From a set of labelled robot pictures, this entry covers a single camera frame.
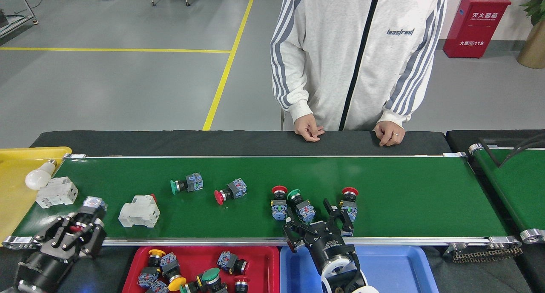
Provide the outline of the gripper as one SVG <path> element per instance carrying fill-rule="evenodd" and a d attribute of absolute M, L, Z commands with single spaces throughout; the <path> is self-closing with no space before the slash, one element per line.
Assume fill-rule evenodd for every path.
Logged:
<path fill-rule="evenodd" d="M 79 243 L 71 229 L 75 217 L 59 216 L 34 236 L 40 250 L 19 263 L 18 287 L 58 287 L 79 256 L 98 256 L 106 237 L 103 226 L 90 224 L 81 231 Z"/>
<path fill-rule="evenodd" d="M 348 213 L 337 206 L 332 206 L 324 198 L 324 207 L 329 214 L 324 227 L 316 229 L 317 233 L 307 233 L 307 225 L 291 216 L 286 218 L 284 236 L 292 253 L 300 247 L 307 247 L 317 271 L 322 271 L 328 260 L 335 256 L 348 256 L 352 259 L 354 246 L 346 245 L 342 236 L 353 235 L 353 222 Z"/>

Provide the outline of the person's right hand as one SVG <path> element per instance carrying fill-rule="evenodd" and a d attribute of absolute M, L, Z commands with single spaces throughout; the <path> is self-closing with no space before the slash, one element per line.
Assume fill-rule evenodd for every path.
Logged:
<path fill-rule="evenodd" d="M 304 138 L 307 142 L 317 142 L 319 136 L 325 134 L 323 126 L 317 126 L 313 114 L 301 116 L 294 121 L 294 132 Z"/>

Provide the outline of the person's left hand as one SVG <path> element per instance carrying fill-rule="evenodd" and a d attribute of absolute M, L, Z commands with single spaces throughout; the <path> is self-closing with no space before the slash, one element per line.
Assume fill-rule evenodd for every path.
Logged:
<path fill-rule="evenodd" d="M 379 140 L 379 146 L 399 145 L 406 134 L 404 128 L 392 121 L 380 121 L 373 131 Z"/>

